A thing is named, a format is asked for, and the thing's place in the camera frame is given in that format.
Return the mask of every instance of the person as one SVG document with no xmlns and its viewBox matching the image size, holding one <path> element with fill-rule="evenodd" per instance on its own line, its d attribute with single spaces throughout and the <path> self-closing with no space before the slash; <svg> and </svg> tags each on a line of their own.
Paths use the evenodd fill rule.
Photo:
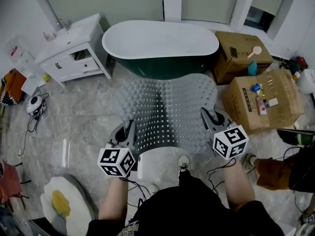
<svg viewBox="0 0 315 236">
<path fill-rule="evenodd" d="M 179 186 L 156 192 L 138 208 L 125 226 L 128 182 L 111 179 L 98 220 L 89 223 L 88 236 L 151 235 L 284 235 L 253 188 L 238 159 L 223 168 L 227 209 L 220 198 L 189 172 L 189 159 L 179 160 Z"/>
<path fill-rule="evenodd" d="M 304 147 L 283 161 L 261 159 L 248 153 L 243 167 L 245 173 L 254 170 L 257 185 L 268 190 L 292 190 L 313 193 L 309 206 L 302 212 L 301 222 L 315 214 L 315 153 L 312 147 Z"/>
</svg>

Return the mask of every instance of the marble floor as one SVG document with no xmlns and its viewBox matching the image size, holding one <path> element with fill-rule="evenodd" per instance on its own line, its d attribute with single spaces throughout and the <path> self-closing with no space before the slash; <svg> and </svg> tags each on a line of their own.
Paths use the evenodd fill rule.
<svg viewBox="0 0 315 236">
<path fill-rule="evenodd" d="M 270 69 L 277 69 L 274 62 Z M 111 131 L 121 123 L 120 118 L 113 111 L 111 100 L 117 88 L 126 82 L 137 79 L 137 76 L 127 69 L 115 64 L 113 78 L 106 79 L 104 75 L 90 76 L 66 83 L 61 88 L 54 81 L 50 81 L 41 88 L 41 92 L 50 94 L 47 99 L 48 109 L 41 117 L 37 132 L 28 133 L 25 139 L 25 151 L 22 156 L 23 179 L 32 179 L 32 182 L 23 186 L 26 200 L 25 216 L 27 219 L 43 217 L 40 204 L 40 195 L 44 185 L 52 176 L 69 173 L 77 178 L 84 187 L 88 200 L 93 205 L 95 214 L 100 205 L 109 181 L 96 165 L 101 147 L 103 147 Z M 222 108 L 220 94 L 224 86 L 219 86 L 218 106 Z M 301 95 L 304 101 L 305 114 L 300 117 L 300 128 L 315 123 L 315 110 L 311 97 Z M 19 151 L 23 150 L 26 126 L 29 117 L 26 113 L 26 104 L 6 108 L 5 115 L 10 118 L 10 128 L 2 134 L 0 150 L 10 164 L 20 162 Z M 280 158 L 290 146 L 283 143 L 276 131 L 251 135 L 248 151 L 261 158 Z M 143 155 L 143 178 L 132 175 L 132 180 L 141 182 L 148 187 L 151 182 L 160 189 L 178 184 L 178 159 L 182 154 L 190 157 L 193 176 L 201 178 L 208 186 L 207 171 L 218 164 L 218 158 L 213 153 L 191 154 L 173 147 L 154 149 Z M 212 175 L 216 185 L 222 181 L 222 172 Z M 268 213 L 277 221 L 295 226 L 299 212 L 294 204 L 294 195 L 291 191 L 269 191 L 255 184 L 255 176 L 249 174 L 253 184 L 256 199 L 264 203 Z M 224 183 L 218 187 L 219 197 L 227 206 Z M 128 202 L 138 204 L 140 191 L 135 188 L 129 192 Z M 304 208 L 309 195 L 297 194 L 297 203 Z M 128 206 L 127 220 L 136 211 L 135 207 Z"/>
</svg>

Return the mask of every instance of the sneaker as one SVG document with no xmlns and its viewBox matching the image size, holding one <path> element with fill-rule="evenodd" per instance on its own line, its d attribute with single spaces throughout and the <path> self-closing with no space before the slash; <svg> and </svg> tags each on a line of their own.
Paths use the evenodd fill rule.
<svg viewBox="0 0 315 236">
<path fill-rule="evenodd" d="M 256 157 L 254 154 L 252 153 L 248 153 L 247 156 L 245 157 L 245 160 L 243 162 L 243 168 L 245 170 L 245 173 L 249 173 L 251 171 L 253 171 L 255 169 L 255 166 L 251 164 L 250 159 L 252 157 Z"/>
<path fill-rule="evenodd" d="M 159 188 L 156 184 L 152 183 L 150 186 L 149 186 L 149 193 L 151 196 L 153 196 L 155 193 L 157 193 L 159 191 Z"/>
<path fill-rule="evenodd" d="M 178 161 L 179 172 L 189 171 L 189 158 L 182 155 Z"/>
</svg>

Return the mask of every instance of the green bathtub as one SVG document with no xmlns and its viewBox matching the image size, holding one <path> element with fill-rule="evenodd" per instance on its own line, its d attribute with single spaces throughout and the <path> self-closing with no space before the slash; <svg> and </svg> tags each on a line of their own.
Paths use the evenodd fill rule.
<svg viewBox="0 0 315 236">
<path fill-rule="evenodd" d="M 161 80 L 203 72 L 219 47 L 217 37 L 201 26 L 144 20 L 112 26 L 102 44 L 133 73 Z"/>
</svg>

